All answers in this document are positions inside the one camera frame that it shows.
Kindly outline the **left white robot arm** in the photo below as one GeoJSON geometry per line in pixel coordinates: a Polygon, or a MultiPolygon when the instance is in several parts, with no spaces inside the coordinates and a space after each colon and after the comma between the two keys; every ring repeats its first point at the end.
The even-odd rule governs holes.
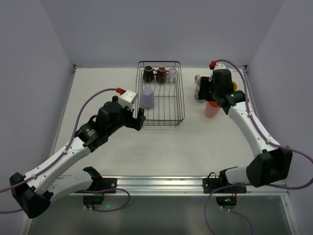
{"type": "Polygon", "coordinates": [[[102,176],[92,166],[74,176],[60,178],[72,165],[105,144],[121,127],[141,130],[146,117],[139,108],[133,111],[117,101],[109,101],[83,124],[74,137],[56,154],[26,174],[16,172],[10,179],[12,196],[29,218],[45,212],[52,202],[80,191],[97,191],[102,187],[102,176]]]}

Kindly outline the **lavender plastic cup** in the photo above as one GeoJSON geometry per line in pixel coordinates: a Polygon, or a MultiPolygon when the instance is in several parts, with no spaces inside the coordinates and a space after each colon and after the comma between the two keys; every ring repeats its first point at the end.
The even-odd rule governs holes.
{"type": "Polygon", "coordinates": [[[146,87],[142,90],[141,105],[145,109],[150,109],[154,106],[154,92],[151,88],[146,87]]]}

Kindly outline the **clear glass cup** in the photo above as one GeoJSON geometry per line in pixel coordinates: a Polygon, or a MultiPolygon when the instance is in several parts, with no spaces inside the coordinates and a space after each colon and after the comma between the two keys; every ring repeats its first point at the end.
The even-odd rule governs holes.
{"type": "Polygon", "coordinates": [[[169,68],[167,73],[167,79],[169,82],[175,82],[178,75],[176,68],[169,68]]]}

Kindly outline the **cream patterned large mug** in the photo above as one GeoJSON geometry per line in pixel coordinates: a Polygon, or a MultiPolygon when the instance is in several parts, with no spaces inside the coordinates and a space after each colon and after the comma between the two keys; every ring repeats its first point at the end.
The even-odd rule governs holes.
{"type": "Polygon", "coordinates": [[[200,83],[201,83],[201,76],[197,74],[194,78],[195,81],[195,92],[194,92],[194,99],[198,103],[204,103],[204,100],[199,100],[199,91],[200,91],[200,83]]]}

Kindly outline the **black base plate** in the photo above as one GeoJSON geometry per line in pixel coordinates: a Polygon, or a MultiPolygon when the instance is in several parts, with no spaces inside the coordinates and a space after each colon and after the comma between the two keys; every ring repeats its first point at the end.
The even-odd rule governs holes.
{"type": "Polygon", "coordinates": [[[91,186],[87,189],[87,191],[101,191],[110,189],[108,193],[116,193],[116,187],[117,187],[116,178],[101,178],[94,180],[91,186]]]}
{"type": "MultiPolygon", "coordinates": [[[[230,184],[228,183],[224,173],[220,173],[219,175],[217,175],[215,172],[210,172],[206,178],[202,179],[203,192],[206,194],[210,194],[213,190],[222,188],[228,185],[230,184]]],[[[216,193],[219,193],[219,194],[221,193],[228,193],[228,194],[247,193],[247,189],[246,189],[246,186],[224,188],[219,191],[216,191],[216,193]]]]}

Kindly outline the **pink plastic cup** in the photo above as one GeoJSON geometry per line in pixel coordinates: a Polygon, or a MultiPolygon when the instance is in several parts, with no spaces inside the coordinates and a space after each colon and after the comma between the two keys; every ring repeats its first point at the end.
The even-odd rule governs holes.
{"type": "Polygon", "coordinates": [[[207,101],[204,114],[207,118],[214,118],[220,109],[216,101],[207,101]]]}

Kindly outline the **black ceramic mug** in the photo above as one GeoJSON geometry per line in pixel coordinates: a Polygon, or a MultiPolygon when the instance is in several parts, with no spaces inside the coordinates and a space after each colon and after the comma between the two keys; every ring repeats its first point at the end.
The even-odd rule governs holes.
{"type": "Polygon", "coordinates": [[[157,70],[155,70],[152,66],[146,65],[144,67],[143,72],[143,80],[145,82],[152,82],[154,80],[154,76],[156,75],[157,70]]]}

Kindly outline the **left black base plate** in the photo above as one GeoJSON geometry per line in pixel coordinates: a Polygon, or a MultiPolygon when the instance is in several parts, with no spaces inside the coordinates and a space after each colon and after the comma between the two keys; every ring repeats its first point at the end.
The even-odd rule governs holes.
{"type": "Polygon", "coordinates": [[[116,193],[116,187],[117,187],[116,178],[101,178],[94,180],[91,186],[87,189],[87,191],[101,191],[110,189],[108,193],[116,193]]]}

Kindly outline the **aluminium mounting rail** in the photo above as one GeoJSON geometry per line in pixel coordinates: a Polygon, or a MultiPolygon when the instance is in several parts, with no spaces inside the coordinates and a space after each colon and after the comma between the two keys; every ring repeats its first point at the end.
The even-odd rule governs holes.
{"type": "MultiPolygon", "coordinates": [[[[127,190],[131,196],[208,196],[204,193],[205,176],[102,176],[116,178],[117,188],[127,190]]],[[[237,196],[289,196],[286,189],[246,186],[246,193],[237,196]]]]}

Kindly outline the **white floral mug orange inside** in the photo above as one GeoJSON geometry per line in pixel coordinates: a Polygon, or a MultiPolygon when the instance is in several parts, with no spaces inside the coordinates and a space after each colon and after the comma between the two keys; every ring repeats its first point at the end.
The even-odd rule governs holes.
{"type": "Polygon", "coordinates": [[[234,81],[232,81],[232,85],[233,85],[233,90],[234,91],[237,91],[237,83],[236,82],[234,82],[234,81]]]}

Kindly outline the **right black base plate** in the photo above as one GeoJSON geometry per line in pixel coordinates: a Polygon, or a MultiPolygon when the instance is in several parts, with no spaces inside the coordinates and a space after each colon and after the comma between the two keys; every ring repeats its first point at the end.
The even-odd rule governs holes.
{"type": "MultiPolygon", "coordinates": [[[[222,188],[228,185],[230,184],[228,183],[224,173],[220,173],[219,175],[217,175],[215,172],[210,172],[206,178],[202,179],[203,192],[206,194],[210,194],[213,190],[222,188]]],[[[224,188],[219,191],[216,191],[216,193],[219,193],[219,194],[221,193],[228,193],[228,194],[247,193],[247,189],[246,189],[246,186],[224,188]]]]}

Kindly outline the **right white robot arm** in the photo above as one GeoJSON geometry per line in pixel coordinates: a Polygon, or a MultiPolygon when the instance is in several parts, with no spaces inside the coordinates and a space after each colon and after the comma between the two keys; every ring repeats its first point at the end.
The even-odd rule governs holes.
{"type": "Polygon", "coordinates": [[[201,77],[198,97],[215,101],[241,130],[253,160],[248,166],[232,167],[220,172],[222,185],[251,184],[258,188],[286,179],[292,152],[279,146],[261,124],[243,91],[234,90],[228,69],[218,69],[210,77],[201,77]]]}

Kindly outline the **brown ceramic mug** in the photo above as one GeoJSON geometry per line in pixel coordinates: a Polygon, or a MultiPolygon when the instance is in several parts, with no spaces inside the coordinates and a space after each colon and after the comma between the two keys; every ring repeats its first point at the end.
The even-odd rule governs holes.
{"type": "Polygon", "coordinates": [[[156,81],[159,84],[164,84],[167,80],[167,70],[165,67],[159,67],[156,72],[156,81]]]}

